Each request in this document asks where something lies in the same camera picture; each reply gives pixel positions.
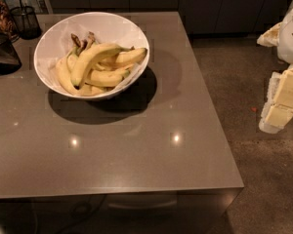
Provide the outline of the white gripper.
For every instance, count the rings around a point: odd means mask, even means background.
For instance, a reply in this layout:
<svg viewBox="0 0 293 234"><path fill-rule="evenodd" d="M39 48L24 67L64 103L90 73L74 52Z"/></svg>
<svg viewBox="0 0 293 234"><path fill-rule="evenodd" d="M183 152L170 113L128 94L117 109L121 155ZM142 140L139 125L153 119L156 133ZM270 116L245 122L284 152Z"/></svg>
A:
<svg viewBox="0 0 293 234"><path fill-rule="evenodd" d="M257 44L277 47L278 57L291 63L282 73L272 74L259 122L262 132L277 134L293 118L293 8L282 23L275 24L261 34Z"/></svg>

